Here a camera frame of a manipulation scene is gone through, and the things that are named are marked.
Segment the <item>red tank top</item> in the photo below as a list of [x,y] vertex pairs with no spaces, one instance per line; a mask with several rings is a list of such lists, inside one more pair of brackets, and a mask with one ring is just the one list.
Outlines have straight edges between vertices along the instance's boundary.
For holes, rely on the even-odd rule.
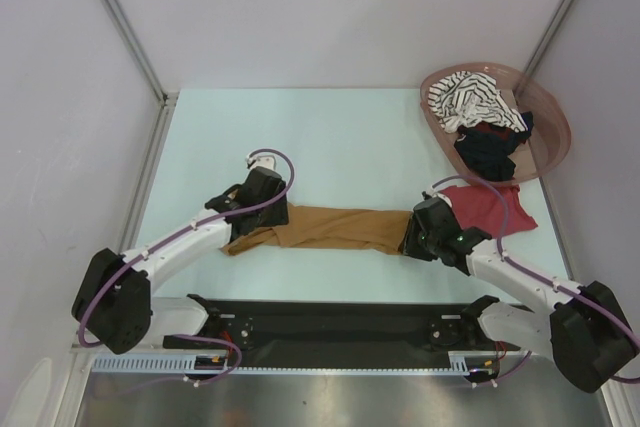
[[[497,191],[508,207],[508,222],[503,236],[532,231],[538,227],[520,203],[518,186],[501,187]],[[504,208],[488,188],[480,185],[450,186],[439,191],[439,194],[448,199],[462,229],[477,227],[494,238],[500,235]]]

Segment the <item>mustard yellow tank top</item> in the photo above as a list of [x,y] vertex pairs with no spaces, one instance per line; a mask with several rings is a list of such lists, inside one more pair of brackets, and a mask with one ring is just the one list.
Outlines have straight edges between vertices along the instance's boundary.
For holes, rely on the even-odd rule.
[[411,213],[402,210],[335,209],[288,205],[289,223],[260,227],[222,248],[237,256],[259,246],[375,250],[399,255]]

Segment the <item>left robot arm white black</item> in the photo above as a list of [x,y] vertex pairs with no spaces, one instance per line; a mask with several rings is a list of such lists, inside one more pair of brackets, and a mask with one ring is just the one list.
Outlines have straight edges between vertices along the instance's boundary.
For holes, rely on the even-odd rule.
[[244,182],[208,200],[176,231],[122,253],[104,248],[94,254],[71,308],[80,345],[124,354],[146,342],[214,344],[221,323],[205,300],[154,295],[200,257],[260,227],[286,224],[290,186],[274,168],[252,167]]

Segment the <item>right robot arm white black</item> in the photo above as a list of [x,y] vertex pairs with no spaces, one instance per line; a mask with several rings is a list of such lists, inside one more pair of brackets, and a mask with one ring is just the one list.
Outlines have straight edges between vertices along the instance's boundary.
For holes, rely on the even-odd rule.
[[549,277],[516,261],[488,233],[461,228],[438,197],[427,196],[413,208],[401,247],[408,257],[438,260],[518,301],[511,306],[484,296],[470,305],[461,335],[473,348],[493,340],[522,347],[551,360],[587,393],[616,379],[639,354],[639,341],[607,286]]

